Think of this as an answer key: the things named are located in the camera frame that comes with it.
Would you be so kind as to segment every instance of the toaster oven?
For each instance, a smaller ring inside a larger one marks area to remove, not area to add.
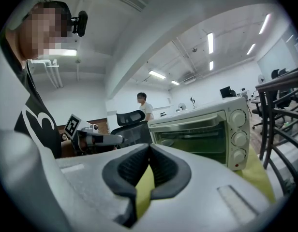
[[[244,169],[250,127],[243,97],[229,97],[197,109],[183,110],[148,122],[152,141]]]

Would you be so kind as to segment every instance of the yellow-green mat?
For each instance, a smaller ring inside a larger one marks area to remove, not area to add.
[[[275,196],[269,182],[269,178],[256,155],[255,150],[250,146],[246,168],[235,171],[239,176],[249,181],[258,188],[271,203],[275,202]],[[150,205],[150,192],[154,189],[153,172],[150,166],[146,169],[144,175],[136,185],[136,212],[137,218],[143,216]]]

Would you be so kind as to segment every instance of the oven knob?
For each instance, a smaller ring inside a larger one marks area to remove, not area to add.
[[[231,115],[231,121],[235,126],[241,127],[246,122],[246,116],[242,111],[237,110]]]
[[[233,136],[232,141],[234,145],[241,147],[247,142],[247,135],[243,131],[239,131]]]
[[[233,161],[234,163],[242,162],[246,157],[246,151],[243,149],[238,149],[233,153]]]

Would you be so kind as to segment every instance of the black metal rack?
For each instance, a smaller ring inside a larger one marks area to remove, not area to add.
[[[295,89],[294,91],[286,94],[283,97],[276,99],[275,101],[272,100],[272,93],[277,92],[281,89]],[[298,123],[298,68],[287,72],[284,75],[281,75],[267,83],[261,84],[256,86],[256,89],[259,92],[260,101],[262,105],[262,122],[263,122],[263,133],[262,133],[262,143],[260,149],[260,160],[263,160],[265,151],[267,152],[266,157],[264,159],[263,166],[266,169],[268,164],[271,165],[274,173],[276,174],[278,181],[282,187],[283,194],[287,193],[286,186],[284,180],[279,173],[279,170],[270,159],[271,151],[274,150],[276,154],[280,157],[280,159],[284,162],[286,167],[288,168],[289,172],[291,173],[295,184],[298,184],[298,173],[291,164],[291,162],[284,156],[284,154],[277,148],[277,146],[284,144],[286,142],[292,143],[298,149],[298,140],[294,137],[298,135],[298,131],[294,132],[292,135],[286,133],[288,129],[293,127],[295,124]],[[287,111],[284,109],[277,109],[275,108],[275,104],[285,101],[290,97],[294,96],[297,99],[297,105],[293,107],[291,110]],[[282,118],[284,116],[289,116],[293,120],[288,126],[284,128],[277,128],[275,126],[275,120]],[[280,140],[278,143],[274,142],[274,135],[279,134],[284,139]]]

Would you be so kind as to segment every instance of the computer monitor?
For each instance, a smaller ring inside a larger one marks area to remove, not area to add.
[[[220,89],[220,92],[221,92],[222,98],[233,96],[230,86]]]

